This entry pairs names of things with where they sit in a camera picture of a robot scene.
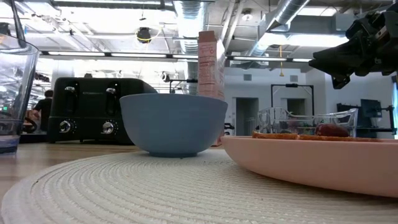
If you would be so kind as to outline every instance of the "hanging cable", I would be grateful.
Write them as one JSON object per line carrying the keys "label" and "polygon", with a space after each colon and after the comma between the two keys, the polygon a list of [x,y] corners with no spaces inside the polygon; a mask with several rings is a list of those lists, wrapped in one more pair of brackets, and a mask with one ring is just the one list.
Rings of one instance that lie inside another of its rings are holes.
{"label": "hanging cable", "polygon": [[[279,53],[280,53],[280,57],[282,57],[282,46],[279,46]],[[279,76],[280,77],[284,77],[285,75],[284,75],[284,73],[283,73],[283,65],[284,65],[284,63],[283,62],[280,62],[280,74],[279,74]]]}

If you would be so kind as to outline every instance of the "wooden table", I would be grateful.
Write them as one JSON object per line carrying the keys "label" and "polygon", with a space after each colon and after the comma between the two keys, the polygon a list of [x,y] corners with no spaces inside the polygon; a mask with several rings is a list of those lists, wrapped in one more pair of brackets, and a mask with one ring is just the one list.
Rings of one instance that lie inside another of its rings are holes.
{"label": "wooden table", "polygon": [[63,162],[119,152],[139,151],[136,146],[61,144],[20,144],[16,154],[0,154],[0,200],[15,183],[44,168]]}

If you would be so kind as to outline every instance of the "drinking glass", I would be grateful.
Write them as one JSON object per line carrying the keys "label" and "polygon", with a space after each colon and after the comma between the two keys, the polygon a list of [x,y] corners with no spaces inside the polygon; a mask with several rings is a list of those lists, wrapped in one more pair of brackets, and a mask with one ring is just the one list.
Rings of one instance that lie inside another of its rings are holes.
{"label": "drinking glass", "polygon": [[0,34],[0,153],[17,151],[39,58],[39,50],[25,42],[11,4],[18,38]]}

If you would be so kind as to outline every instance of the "blue bowl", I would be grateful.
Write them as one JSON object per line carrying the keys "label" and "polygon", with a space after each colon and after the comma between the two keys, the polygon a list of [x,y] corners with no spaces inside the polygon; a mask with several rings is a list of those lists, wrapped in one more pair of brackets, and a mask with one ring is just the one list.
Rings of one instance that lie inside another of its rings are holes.
{"label": "blue bowl", "polygon": [[208,149],[224,130],[228,104],[180,94],[146,93],[120,99],[130,140],[158,157],[190,157]]}

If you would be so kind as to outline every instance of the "clear glass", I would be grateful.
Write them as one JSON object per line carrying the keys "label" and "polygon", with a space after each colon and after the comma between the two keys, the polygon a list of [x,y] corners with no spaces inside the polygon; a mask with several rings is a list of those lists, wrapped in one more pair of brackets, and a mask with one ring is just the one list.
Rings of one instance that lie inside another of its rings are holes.
{"label": "clear glass", "polygon": [[182,89],[183,94],[190,94],[190,95],[197,94],[197,88],[198,88],[197,83],[181,83],[180,87]]}
{"label": "clear glass", "polygon": [[17,150],[39,53],[0,34],[0,153]]}
{"label": "clear glass", "polygon": [[292,115],[284,108],[268,108],[259,112],[260,132],[315,135],[318,125],[336,124],[345,128],[351,137],[356,137],[357,117],[358,109],[356,108],[315,116],[297,116]]}

